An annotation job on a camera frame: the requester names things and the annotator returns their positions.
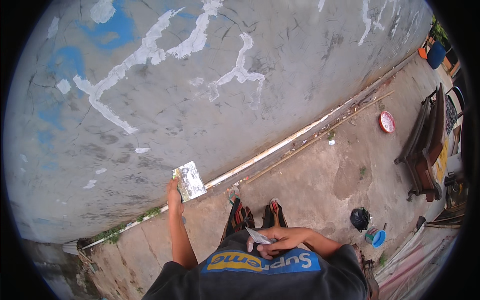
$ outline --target concrete wall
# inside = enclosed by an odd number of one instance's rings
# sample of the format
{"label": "concrete wall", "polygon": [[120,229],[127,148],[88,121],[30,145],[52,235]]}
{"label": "concrete wall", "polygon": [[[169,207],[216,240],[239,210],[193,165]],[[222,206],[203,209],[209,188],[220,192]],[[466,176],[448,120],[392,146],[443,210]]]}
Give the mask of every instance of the concrete wall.
{"label": "concrete wall", "polygon": [[61,300],[99,299],[100,294],[76,255],[63,252],[60,244],[24,240],[35,267]]}
{"label": "concrete wall", "polygon": [[222,174],[416,51],[432,16],[423,1],[204,1],[51,4],[5,118],[24,238],[88,237],[158,206],[191,160],[205,182]]}

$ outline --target right hand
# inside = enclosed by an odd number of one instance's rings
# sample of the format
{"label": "right hand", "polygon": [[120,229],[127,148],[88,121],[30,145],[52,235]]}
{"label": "right hand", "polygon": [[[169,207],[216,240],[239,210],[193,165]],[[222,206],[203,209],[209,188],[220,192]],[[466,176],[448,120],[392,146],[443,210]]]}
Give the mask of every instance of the right hand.
{"label": "right hand", "polygon": [[[265,235],[269,239],[277,240],[277,242],[273,244],[259,244],[257,246],[257,250],[263,258],[272,259],[273,255],[279,254],[280,251],[293,249],[303,243],[309,237],[311,229],[302,227],[270,227],[259,230],[258,233]],[[248,252],[252,252],[253,243],[253,238],[249,237],[247,240]]]}
{"label": "right hand", "polygon": [[170,179],[170,182],[167,184],[167,198],[168,198],[168,210],[169,214],[183,214],[183,203],[181,202],[181,196],[177,190],[177,185],[179,183],[179,178]]}

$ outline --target black t-shirt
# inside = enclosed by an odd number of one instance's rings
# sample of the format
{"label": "black t-shirt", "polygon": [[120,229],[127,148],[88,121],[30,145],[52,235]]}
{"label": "black t-shirt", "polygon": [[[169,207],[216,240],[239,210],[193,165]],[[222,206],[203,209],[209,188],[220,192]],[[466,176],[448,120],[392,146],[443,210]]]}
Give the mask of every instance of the black t-shirt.
{"label": "black t-shirt", "polygon": [[366,299],[352,246],[343,245],[328,261],[300,248],[266,260],[256,244],[247,252],[248,237],[246,230],[232,234],[190,271],[165,263],[143,299]]}

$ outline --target red bowl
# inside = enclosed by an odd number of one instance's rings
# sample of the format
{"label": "red bowl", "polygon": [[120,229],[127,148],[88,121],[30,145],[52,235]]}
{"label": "red bowl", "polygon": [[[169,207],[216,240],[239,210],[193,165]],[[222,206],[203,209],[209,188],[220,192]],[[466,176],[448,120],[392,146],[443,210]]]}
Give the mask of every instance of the red bowl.
{"label": "red bowl", "polygon": [[382,111],[378,117],[378,122],[380,123],[380,128],[386,133],[392,133],[395,131],[395,120],[388,111]]}

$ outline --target man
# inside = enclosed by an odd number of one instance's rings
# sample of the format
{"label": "man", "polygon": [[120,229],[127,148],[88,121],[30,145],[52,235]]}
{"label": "man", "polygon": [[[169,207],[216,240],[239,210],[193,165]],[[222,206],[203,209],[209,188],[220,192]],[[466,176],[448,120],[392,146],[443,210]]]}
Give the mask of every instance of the man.
{"label": "man", "polygon": [[[182,221],[178,178],[167,186],[172,262],[167,262],[144,295],[150,299],[366,299],[367,282],[350,245],[309,228],[288,228],[277,198],[265,208],[258,230],[273,244],[258,244],[245,227],[253,215],[238,188],[217,250],[198,264]],[[297,248],[303,243],[310,251]]]}

